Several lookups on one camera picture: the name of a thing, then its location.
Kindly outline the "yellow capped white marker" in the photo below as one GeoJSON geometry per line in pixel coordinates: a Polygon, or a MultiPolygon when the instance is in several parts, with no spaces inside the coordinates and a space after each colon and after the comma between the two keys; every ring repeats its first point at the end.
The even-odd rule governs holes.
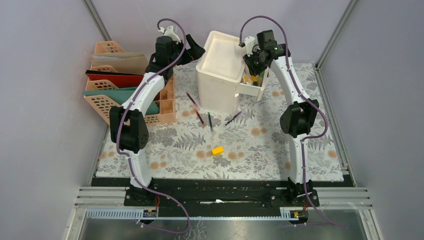
{"type": "Polygon", "coordinates": [[[257,86],[258,85],[258,78],[255,75],[251,75],[252,84],[257,86]]]}

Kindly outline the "white top drawer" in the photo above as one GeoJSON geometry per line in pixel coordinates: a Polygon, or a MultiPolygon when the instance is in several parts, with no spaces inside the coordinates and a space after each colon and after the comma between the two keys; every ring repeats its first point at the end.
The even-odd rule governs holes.
{"type": "Polygon", "coordinates": [[[266,85],[269,80],[269,68],[267,67],[263,72],[258,75],[250,74],[247,65],[244,68],[240,84],[236,87],[237,94],[244,94],[256,97],[260,101],[265,92],[266,85]]]}

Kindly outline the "beige notebook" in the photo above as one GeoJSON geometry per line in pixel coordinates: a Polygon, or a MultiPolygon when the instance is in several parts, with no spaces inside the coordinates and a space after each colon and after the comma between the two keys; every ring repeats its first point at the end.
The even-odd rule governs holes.
{"type": "Polygon", "coordinates": [[[144,75],[149,60],[140,52],[112,52],[91,55],[93,67],[111,66],[119,73],[144,75]]]}

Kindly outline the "white three-drawer cabinet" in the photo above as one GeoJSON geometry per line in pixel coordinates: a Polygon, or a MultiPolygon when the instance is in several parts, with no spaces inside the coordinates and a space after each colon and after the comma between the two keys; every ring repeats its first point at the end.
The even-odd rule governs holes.
{"type": "Polygon", "coordinates": [[[246,50],[239,38],[213,30],[196,64],[199,105],[202,109],[233,115],[240,104],[237,87],[245,70],[246,50]]]}

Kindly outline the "red ring binder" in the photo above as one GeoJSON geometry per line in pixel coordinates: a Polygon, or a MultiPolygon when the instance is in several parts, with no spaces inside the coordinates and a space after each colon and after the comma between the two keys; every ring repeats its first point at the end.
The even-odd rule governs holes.
{"type": "Polygon", "coordinates": [[[87,70],[88,86],[92,90],[110,90],[137,87],[144,76],[131,73],[87,70]]]}

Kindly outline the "teal folder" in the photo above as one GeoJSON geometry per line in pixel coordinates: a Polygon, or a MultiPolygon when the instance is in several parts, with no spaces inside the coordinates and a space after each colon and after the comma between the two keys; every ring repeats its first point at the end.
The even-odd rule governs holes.
{"type": "MultiPolygon", "coordinates": [[[[125,101],[127,101],[132,94],[135,92],[136,87],[126,87],[126,88],[115,88],[115,89],[102,89],[102,90],[86,90],[83,91],[82,94],[84,96],[97,96],[97,95],[105,95],[112,100],[114,100],[119,105],[122,105],[125,101]]],[[[146,115],[155,115],[160,113],[160,108],[152,102],[146,111],[146,115]]]]}

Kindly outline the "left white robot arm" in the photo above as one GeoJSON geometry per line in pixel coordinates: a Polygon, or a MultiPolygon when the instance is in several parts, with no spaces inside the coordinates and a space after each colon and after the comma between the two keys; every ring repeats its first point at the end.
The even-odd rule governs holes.
{"type": "Polygon", "coordinates": [[[116,144],[117,153],[127,156],[130,183],[139,188],[135,197],[144,206],[155,200],[154,190],[148,187],[153,177],[147,167],[145,153],[149,140],[145,115],[173,76],[173,68],[198,60],[205,53],[190,34],[180,38],[171,25],[161,27],[159,32],[162,36],[156,39],[155,52],[145,68],[142,81],[128,100],[109,111],[111,140],[116,144]]]}

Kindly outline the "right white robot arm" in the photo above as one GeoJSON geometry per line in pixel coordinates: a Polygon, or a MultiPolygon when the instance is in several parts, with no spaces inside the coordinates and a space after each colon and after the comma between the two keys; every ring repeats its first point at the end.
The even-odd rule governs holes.
{"type": "Polygon", "coordinates": [[[319,103],[311,99],[302,87],[287,45],[277,43],[272,30],[262,31],[256,37],[240,39],[239,46],[246,50],[243,60],[249,73],[260,75],[270,69],[285,94],[287,108],[279,119],[280,127],[288,137],[291,162],[285,199],[291,205],[299,206],[313,193],[306,146],[319,103]]]}

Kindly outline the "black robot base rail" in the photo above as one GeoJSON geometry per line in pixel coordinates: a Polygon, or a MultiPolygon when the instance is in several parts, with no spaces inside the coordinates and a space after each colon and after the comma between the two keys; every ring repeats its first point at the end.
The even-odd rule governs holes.
{"type": "Polygon", "coordinates": [[[278,217],[280,207],[310,207],[297,197],[302,187],[288,180],[184,180],[153,179],[150,189],[136,188],[129,178],[94,178],[92,187],[121,187],[125,207],[153,207],[160,218],[278,217]]]}

